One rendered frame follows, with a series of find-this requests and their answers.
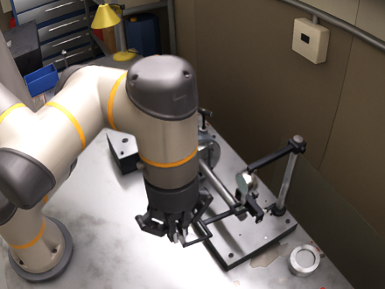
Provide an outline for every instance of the orange stripe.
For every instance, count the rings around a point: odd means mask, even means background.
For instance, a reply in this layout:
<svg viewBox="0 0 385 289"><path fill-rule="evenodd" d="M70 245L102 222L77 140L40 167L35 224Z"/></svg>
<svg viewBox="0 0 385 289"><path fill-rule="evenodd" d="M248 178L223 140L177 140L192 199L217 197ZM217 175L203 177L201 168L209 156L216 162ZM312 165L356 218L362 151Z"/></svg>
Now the orange stripe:
<svg viewBox="0 0 385 289"><path fill-rule="evenodd" d="M68 117L71 123L73 123L73 126L75 127L76 131L78 131L80 141L81 141L81 151L83 152L84 149L86 148L86 137L84 136L83 129L81 128L81 125L78 123L76 118L71 114L71 112L69 112L66 108L64 108L63 106L61 106L56 102L48 102L45 105L52 106L55 109L60 110L62 113L66 115L66 117Z"/></svg>
<svg viewBox="0 0 385 289"><path fill-rule="evenodd" d="M40 238L43 236L44 234L44 230L46 228L46 220L44 219L44 216L43 216L43 224L41 225L41 229L38 233L38 235L32 240L30 241L29 243L25 244L25 245L20 245L20 246L14 246L14 245L11 245L10 243L8 243L8 245L12 248L15 248L15 249L27 249L27 248L30 248L32 247L35 243L38 242L38 240L40 240Z"/></svg>
<svg viewBox="0 0 385 289"><path fill-rule="evenodd" d="M12 105L10 108L8 108L3 114L0 116L0 123L14 110L18 108L24 107L25 104L23 103L17 103L15 105Z"/></svg>
<svg viewBox="0 0 385 289"><path fill-rule="evenodd" d="M151 166L156 166L156 167L162 167L162 168L171 168L171 167L176 167L176 166L182 166L183 164L185 164L186 162L188 162L190 159L192 159L195 154L197 153L198 151L198 146L197 148L192 152L191 155L189 155L187 158L185 159L181 159L179 161L176 161L176 162L173 162L173 163L168 163L168 164L165 164L165 163L157 163L155 161L152 161L152 160L149 160L147 158L145 158L144 156L142 156L140 154L140 152L138 153L140 158L142 159L142 161L144 161L145 163L151 165Z"/></svg>
<svg viewBox="0 0 385 289"><path fill-rule="evenodd" d="M126 75L127 75L127 73L124 73L124 74L122 74L121 77L119 77L119 79L115 82L114 87L111 90L111 93L109 94L109 99L108 99L108 104L107 104L107 118L108 118L109 125L111 125L111 127L114 130L117 130L115 123L114 123L114 117L112 115L112 113L113 113L112 109L114 107L115 94L116 94L117 89L119 88L119 85L121 84L123 79L126 77Z"/></svg>

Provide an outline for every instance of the lamp shade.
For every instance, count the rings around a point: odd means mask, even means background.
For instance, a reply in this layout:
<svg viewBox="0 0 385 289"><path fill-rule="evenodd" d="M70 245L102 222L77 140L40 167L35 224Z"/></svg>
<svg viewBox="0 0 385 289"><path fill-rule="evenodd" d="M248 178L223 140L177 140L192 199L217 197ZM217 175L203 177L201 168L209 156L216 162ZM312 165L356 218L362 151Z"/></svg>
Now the lamp shade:
<svg viewBox="0 0 385 289"><path fill-rule="evenodd" d="M91 24L92 29L103 29L120 22L120 18L114 13L108 4L99 5L98 10L94 16L94 21Z"/></svg>

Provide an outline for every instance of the desk lamp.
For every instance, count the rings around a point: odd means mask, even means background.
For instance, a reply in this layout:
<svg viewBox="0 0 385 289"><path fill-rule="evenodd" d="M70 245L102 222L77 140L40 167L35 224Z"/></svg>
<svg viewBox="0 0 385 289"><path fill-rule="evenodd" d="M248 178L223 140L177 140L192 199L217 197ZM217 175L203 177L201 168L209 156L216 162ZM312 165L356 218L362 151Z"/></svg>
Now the desk lamp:
<svg viewBox="0 0 385 289"><path fill-rule="evenodd" d="M132 60L137 54L127 50L126 38L123 22L124 5L119 4L102 4L94 16L94 21L91 24L92 29L103 29L119 24L119 38L121 51L114 54L114 60L123 62Z"/></svg>

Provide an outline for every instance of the lamp base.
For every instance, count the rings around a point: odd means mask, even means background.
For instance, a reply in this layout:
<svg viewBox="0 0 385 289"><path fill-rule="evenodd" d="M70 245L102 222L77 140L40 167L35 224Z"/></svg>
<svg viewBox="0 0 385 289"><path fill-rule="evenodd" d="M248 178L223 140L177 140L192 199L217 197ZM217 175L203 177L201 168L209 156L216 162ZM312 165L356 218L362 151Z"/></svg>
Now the lamp base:
<svg viewBox="0 0 385 289"><path fill-rule="evenodd" d="M135 56L137 56L136 53L129 53L128 51L123 53L120 51L114 54L114 60L117 62L124 62L128 60L132 60Z"/></svg>

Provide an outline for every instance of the blue bin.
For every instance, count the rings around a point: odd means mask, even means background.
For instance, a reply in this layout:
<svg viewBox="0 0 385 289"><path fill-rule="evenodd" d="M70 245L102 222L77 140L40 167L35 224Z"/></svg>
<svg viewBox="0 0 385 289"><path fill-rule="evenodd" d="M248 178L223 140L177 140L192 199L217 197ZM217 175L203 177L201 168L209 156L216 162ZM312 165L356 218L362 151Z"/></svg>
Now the blue bin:
<svg viewBox="0 0 385 289"><path fill-rule="evenodd" d="M127 18L124 23L128 48L137 49L144 57L162 54L159 19L156 15L137 14Z"/></svg>
<svg viewBox="0 0 385 289"><path fill-rule="evenodd" d="M46 67L32 72L24 77L25 83L32 97L40 95L48 89L54 88L59 81L58 71L51 63Z"/></svg>

